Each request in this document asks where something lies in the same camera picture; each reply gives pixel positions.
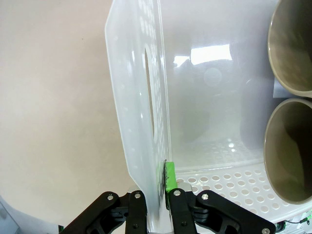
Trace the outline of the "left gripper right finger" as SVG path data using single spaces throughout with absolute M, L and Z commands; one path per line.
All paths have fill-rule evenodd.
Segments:
M 166 207 L 174 234 L 198 234 L 196 226 L 214 234 L 275 234 L 276 226 L 221 195 L 189 184 L 178 185 L 173 162 L 164 164 Z

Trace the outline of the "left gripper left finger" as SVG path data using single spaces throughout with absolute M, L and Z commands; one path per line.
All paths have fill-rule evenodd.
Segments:
M 125 234 L 147 234 L 147 206 L 141 190 L 118 196 L 102 193 L 78 215 L 62 234 L 112 234 L 122 224 Z

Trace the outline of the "brown paper cup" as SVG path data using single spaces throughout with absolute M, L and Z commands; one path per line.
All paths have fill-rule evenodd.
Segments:
M 312 98 L 312 0 L 279 0 L 268 29 L 268 57 L 288 92 Z
M 282 200 L 312 200 L 312 100 L 289 98 L 274 109 L 263 155 L 269 183 Z

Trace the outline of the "white perforated plastic basket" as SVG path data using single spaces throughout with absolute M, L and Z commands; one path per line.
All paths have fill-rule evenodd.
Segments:
M 279 0 L 113 0 L 107 54 L 128 172 L 144 192 L 148 231 L 169 233 L 164 163 L 195 194 L 210 189 L 270 221 L 312 234 L 312 201 L 269 184 L 264 135 L 289 98 L 268 58 Z

